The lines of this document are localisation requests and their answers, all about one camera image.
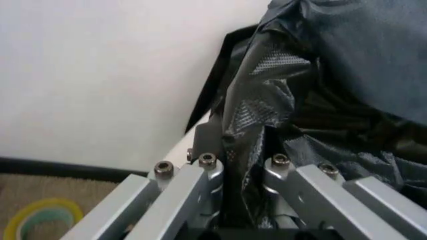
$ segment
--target white wall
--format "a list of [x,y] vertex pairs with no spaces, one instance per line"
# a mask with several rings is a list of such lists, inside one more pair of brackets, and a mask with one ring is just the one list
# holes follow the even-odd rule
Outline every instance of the white wall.
[[225,34],[268,3],[0,0],[0,156],[150,169],[183,136]]

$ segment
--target black fabric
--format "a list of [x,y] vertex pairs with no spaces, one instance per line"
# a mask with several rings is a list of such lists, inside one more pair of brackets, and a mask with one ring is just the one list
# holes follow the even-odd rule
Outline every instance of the black fabric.
[[198,96],[185,132],[188,132],[212,105],[219,103],[225,97],[227,87],[242,61],[249,39],[256,29],[257,25],[248,26],[225,36],[215,64]]
[[[427,208],[420,57],[427,39],[420,11],[427,8],[410,1],[400,10],[404,2],[270,4],[223,104],[213,109],[223,108],[224,227],[275,226],[262,189],[264,161],[275,153],[297,166],[332,163],[346,180],[375,176]],[[388,19],[408,9],[417,24]],[[418,44],[403,49],[416,41],[408,33]]]

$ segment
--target roll of tape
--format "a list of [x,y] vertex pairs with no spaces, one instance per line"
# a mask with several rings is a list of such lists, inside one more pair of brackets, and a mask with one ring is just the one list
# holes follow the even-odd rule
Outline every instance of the roll of tape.
[[33,202],[21,209],[6,226],[3,240],[23,240],[36,224],[61,220],[69,228],[83,218],[79,206],[65,198],[47,198]]

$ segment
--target screw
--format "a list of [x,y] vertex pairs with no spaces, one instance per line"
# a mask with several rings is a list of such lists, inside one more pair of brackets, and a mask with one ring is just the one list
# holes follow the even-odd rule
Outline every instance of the screw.
[[217,157],[210,152],[203,153],[198,157],[198,165],[205,169],[214,169],[217,166]]
[[340,171],[338,171],[338,168],[329,163],[323,162],[320,163],[317,167],[332,179],[335,179],[338,173],[340,173]]
[[288,156],[281,153],[274,154],[271,161],[271,164],[276,167],[287,167],[290,163]]
[[187,161],[191,162],[193,158],[193,149],[192,148],[188,148],[187,149]]
[[174,165],[170,161],[159,161],[154,166],[154,174],[162,179],[170,179],[174,176]]

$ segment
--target beige carpet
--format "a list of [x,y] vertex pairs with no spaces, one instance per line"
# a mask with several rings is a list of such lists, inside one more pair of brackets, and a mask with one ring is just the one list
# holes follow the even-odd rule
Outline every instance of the beige carpet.
[[[66,198],[78,204],[87,214],[117,183],[76,179],[71,177],[0,174],[0,239],[9,220],[26,205],[46,198]],[[37,225],[28,240],[57,240],[67,232],[62,222]]]

